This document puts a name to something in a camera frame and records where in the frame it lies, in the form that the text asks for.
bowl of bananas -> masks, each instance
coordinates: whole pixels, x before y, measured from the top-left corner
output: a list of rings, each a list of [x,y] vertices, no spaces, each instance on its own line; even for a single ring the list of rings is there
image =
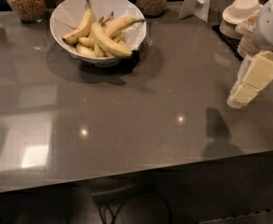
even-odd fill
[[[50,31],[74,58],[108,67],[139,49],[146,22],[128,0],[65,0],[52,12]]]

white bowl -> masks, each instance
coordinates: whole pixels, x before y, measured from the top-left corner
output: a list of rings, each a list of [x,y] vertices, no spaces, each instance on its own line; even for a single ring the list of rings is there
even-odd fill
[[[90,0],[91,9],[96,20],[101,16],[105,18],[113,11],[115,18],[131,15],[136,19],[144,19],[143,13],[128,0]],[[74,46],[62,41],[62,37],[73,31],[82,20],[86,10],[86,0],[65,0],[53,11],[50,18],[50,31],[54,39],[77,59],[92,63],[100,67],[115,65],[121,61],[119,58],[89,58],[77,53]],[[130,50],[138,50],[146,36],[146,22],[138,22],[124,30],[122,37]]]
[[[261,5],[258,0],[235,0],[233,4],[223,11],[223,19],[232,24],[240,24]]]

bunch of bananas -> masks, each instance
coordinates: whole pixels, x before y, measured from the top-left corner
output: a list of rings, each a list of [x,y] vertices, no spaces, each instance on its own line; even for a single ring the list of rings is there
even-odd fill
[[[132,52],[122,40],[121,33],[136,22],[144,22],[144,19],[135,19],[132,16],[115,19],[112,12],[106,20],[101,17],[96,21],[89,0],[87,5],[78,27],[64,35],[62,40],[68,45],[75,46],[79,54],[89,58],[129,58]]]

gray countertop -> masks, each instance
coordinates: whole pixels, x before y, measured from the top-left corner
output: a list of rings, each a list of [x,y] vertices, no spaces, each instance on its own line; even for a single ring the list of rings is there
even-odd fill
[[[147,20],[134,59],[75,60],[48,20],[0,12],[0,192],[273,150],[273,83],[252,104],[226,105],[240,61],[211,22]]]

glossy table surface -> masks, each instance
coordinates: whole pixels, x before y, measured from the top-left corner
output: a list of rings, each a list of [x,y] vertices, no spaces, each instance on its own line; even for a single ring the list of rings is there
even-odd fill
[[[212,30],[222,10],[178,21],[180,6],[110,68],[71,58],[49,17],[0,12],[0,192],[273,150],[273,83],[227,106],[240,61]]]

